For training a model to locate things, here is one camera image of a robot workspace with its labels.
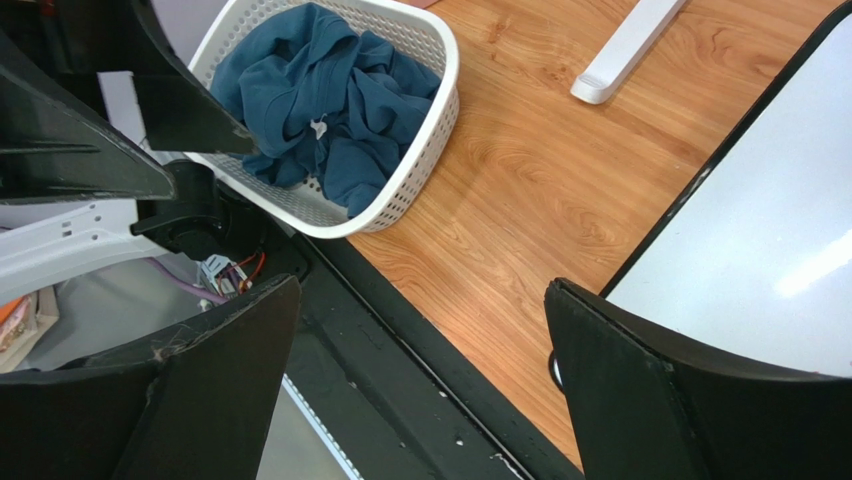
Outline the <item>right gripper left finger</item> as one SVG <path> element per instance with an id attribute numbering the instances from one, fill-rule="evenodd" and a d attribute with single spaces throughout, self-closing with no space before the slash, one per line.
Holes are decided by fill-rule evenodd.
<path id="1" fill-rule="evenodd" d="M 253 479 L 299 318 L 277 276 L 50 370 L 1 378 L 5 479 Z"/>

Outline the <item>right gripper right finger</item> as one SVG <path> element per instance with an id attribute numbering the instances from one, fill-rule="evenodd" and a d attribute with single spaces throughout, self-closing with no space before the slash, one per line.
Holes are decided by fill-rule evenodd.
<path id="1" fill-rule="evenodd" d="M 847 479 L 851 382 L 735 355 L 563 278 L 544 306 L 589 479 Z"/>

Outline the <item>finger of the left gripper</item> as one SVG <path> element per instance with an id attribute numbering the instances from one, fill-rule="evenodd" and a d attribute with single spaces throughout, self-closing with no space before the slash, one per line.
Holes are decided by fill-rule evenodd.
<path id="1" fill-rule="evenodd" d="M 148 153 L 1 38 L 1 202 L 171 199 Z"/>
<path id="2" fill-rule="evenodd" d="M 129 62 L 150 146 L 161 151 L 249 154 L 247 128 L 177 57 L 149 1 L 129 3 Z"/>

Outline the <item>dark blue t shirt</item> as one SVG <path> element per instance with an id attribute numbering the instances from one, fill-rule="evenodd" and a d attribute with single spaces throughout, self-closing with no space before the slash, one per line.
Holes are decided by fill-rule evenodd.
<path id="1" fill-rule="evenodd" d="M 354 218 L 396 171 L 440 84 L 387 40 L 307 3 L 253 29 L 210 91 L 257 141 L 245 171 L 282 188 L 313 177 Z"/>

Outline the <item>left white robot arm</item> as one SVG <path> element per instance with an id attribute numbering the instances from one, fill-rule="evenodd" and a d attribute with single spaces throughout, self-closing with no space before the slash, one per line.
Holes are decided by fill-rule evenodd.
<path id="1" fill-rule="evenodd" d="M 251 284 L 305 274 L 279 223 L 189 159 L 253 148 L 152 2 L 3 2 L 2 300 L 167 253 L 248 260 Z"/>

